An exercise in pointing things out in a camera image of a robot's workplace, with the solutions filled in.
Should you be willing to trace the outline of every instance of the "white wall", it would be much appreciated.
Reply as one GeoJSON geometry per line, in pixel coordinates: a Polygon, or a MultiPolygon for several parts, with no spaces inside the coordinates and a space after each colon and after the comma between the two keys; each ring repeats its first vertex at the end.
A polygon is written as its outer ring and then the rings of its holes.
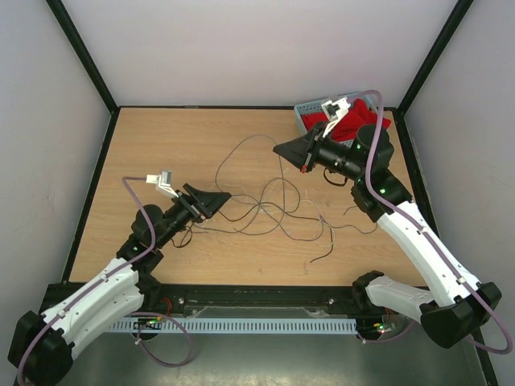
{"type": "MultiPolygon", "coordinates": [[[[515,334],[515,2],[475,2],[407,116],[442,238],[482,281],[515,334]]],[[[494,321],[487,343],[504,347],[494,321]]],[[[490,355],[513,384],[515,354],[490,355]]]]}
{"type": "Polygon", "coordinates": [[[122,105],[397,106],[455,0],[64,0],[122,105]]]}
{"type": "Polygon", "coordinates": [[[0,384],[18,318],[59,281],[109,120],[45,2],[0,4],[0,384]]]}

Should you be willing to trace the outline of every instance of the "wooden table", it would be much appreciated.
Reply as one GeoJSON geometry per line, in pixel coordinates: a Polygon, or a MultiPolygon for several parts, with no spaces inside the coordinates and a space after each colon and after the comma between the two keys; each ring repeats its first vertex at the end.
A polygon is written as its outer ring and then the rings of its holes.
{"type": "MultiPolygon", "coordinates": [[[[385,114],[392,119],[391,113],[385,114]]],[[[390,140],[395,154],[391,171],[410,189],[410,180],[402,157],[397,131],[392,122],[390,140]]],[[[89,281],[101,271],[131,233],[130,225],[137,208],[121,183],[122,176],[173,172],[173,187],[184,183],[206,191],[216,191],[217,167],[244,138],[256,133],[284,142],[299,135],[295,114],[291,110],[248,109],[130,109],[124,108],[118,118],[109,152],[84,229],[71,281],[89,281]]],[[[233,194],[246,193],[259,197],[264,185],[278,177],[278,157],[272,152],[273,142],[264,137],[249,139],[220,170],[221,186],[233,194]]],[[[333,226],[351,224],[363,232],[374,229],[369,218],[354,205],[351,183],[334,187],[323,180],[321,166],[302,175],[283,161],[285,177],[316,204],[318,213],[333,226]]],[[[155,191],[154,186],[132,183],[143,203],[158,204],[163,210],[170,200],[155,191]]],[[[272,182],[265,199],[282,205],[282,184],[272,182]]],[[[231,200],[222,208],[229,218],[249,210],[243,201],[231,200]]],[[[286,206],[296,202],[295,190],[286,185],[286,206]]],[[[314,216],[313,205],[302,201],[298,216],[314,216]]],[[[272,216],[279,219],[281,213],[272,216]]],[[[233,230],[248,223],[229,223],[220,214],[200,226],[233,230]]],[[[257,215],[247,232],[265,232],[276,223],[265,213],[257,215]]],[[[317,236],[321,224],[316,220],[285,218],[286,231],[296,238],[317,236]]],[[[182,234],[176,236],[180,242],[182,234]]],[[[409,285],[424,285],[418,271],[404,252],[380,228],[364,235],[355,228],[335,230],[334,251],[329,252],[330,231],[326,228],[317,242],[293,241],[279,228],[264,236],[247,236],[208,231],[195,233],[192,242],[177,249],[171,243],[162,252],[164,258],[153,275],[162,283],[229,284],[229,285],[351,285],[361,274],[377,269],[394,280],[409,285]]]]}

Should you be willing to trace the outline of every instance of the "red cloth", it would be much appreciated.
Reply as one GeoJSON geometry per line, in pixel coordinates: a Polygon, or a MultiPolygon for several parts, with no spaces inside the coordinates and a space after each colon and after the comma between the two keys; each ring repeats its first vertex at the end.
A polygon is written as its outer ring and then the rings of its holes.
{"type": "MultiPolygon", "coordinates": [[[[311,127],[313,127],[315,123],[321,121],[328,121],[324,112],[303,115],[303,122],[307,131],[311,130],[311,127]]],[[[362,125],[370,123],[375,124],[376,121],[377,114],[375,114],[374,111],[370,111],[367,104],[361,99],[356,99],[347,115],[343,117],[343,119],[338,122],[338,125],[336,125],[332,130],[331,139],[338,142],[354,139],[356,137],[357,130],[362,125]]],[[[383,118],[383,127],[385,129],[388,129],[391,123],[392,121],[390,119],[383,118]]]]}

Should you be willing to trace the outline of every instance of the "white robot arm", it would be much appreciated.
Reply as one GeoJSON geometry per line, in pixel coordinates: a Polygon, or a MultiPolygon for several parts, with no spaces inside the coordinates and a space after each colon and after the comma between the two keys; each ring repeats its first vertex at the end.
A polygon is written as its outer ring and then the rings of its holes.
{"type": "Polygon", "coordinates": [[[324,102],[328,122],[319,122],[304,136],[275,146],[274,152],[303,173],[312,171],[318,164],[354,181],[351,194],[356,205],[397,241],[429,287],[429,290],[414,288],[372,271],[353,283],[354,302],[364,312],[372,306],[396,310],[420,322],[438,345],[451,347],[488,321],[490,314],[477,298],[493,309],[501,299],[501,292],[495,284],[483,284],[468,272],[427,226],[411,194],[388,169],[393,146],[386,130],[381,129],[374,152],[370,150],[375,125],[361,127],[350,147],[329,138],[334,122],[343,118],[348,107],[346,98],[324,102]],[[370,183],[380,199],[371,194],[366,183],[370,153],[373,153],[369,164],[370,183]],[[414,219],[417,226],[401,213],[414,219]],[[435,242],[455,272],[428,238],[435,242]]]}
{"type": "Polygon", "coordinates": [[[116,257],[90,282],[41,315],[29,311],[16,326],[8,360],[36,385],[57,384],[73,361],[120,318],[154,309],[159,282],[150,273],[163,259],[160,249],[190,221],[211,218],[231,197],[226,192],[199,191],[185,184],[185,193],[171,188],[171,172],[149,175],[148,183],[172,198],[163,212],[156,205],[138,211],[133,233],[116,257]]]}

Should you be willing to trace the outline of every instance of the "plastic basket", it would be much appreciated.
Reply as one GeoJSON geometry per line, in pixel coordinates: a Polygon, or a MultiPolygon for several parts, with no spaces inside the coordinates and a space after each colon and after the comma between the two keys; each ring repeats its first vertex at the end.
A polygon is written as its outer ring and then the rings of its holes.
{"type": "MultiPolygon", "coordinates": [[[[341,94],[338,96],[338,98],[351,97],[352,95],[356,95],[357,93],[358,92],[350,92],[348,94],[341,94]]],[[[317,101],[302,103],[302,104],[296,105],[294,107],[295,119],[297,122],[297,127],[299,128],[300,135],[304,135],[305,133],[307,133],[306,126],[304,125],[304,122],[303,122],[303,115],[322,112],[323,111],[322,103],[324,103],[326,100],[327,100],[327,98],[319,99],[317,101]]],[[[372,100],[368,96],[365,96],[363,98],[363,101],[366,103],[366,105],[369,107],[369,109],[372,109],[375,113],[377,113],[376,105],[372,102],[372,100]]],[[[346,146],[350,146],[352,144],[352,141],[353,140],[350,139],[348,141],[343,141],[341,143],[345,144],[346,146]]]]}

